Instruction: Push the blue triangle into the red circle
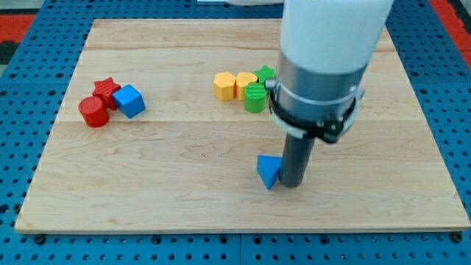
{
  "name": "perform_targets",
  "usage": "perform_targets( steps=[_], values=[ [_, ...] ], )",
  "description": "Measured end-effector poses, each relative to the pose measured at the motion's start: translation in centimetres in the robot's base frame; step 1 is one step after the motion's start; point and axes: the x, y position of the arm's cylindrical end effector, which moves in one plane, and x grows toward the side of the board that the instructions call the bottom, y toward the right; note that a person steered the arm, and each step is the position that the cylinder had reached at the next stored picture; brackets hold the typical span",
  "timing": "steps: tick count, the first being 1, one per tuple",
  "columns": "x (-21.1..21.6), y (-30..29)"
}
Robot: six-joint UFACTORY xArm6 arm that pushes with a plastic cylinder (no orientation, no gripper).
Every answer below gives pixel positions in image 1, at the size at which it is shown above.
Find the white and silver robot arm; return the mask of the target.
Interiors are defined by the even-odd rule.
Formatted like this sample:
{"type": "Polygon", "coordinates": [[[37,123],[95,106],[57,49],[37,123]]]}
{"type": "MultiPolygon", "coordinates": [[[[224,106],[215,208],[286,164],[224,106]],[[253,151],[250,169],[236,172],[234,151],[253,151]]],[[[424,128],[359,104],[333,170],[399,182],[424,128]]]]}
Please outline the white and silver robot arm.
{"type": "Polygon", "coordinates": [[[358,98],[390,0],[286,0],[277,106],[290,119],[332,121],[358,98]]]}

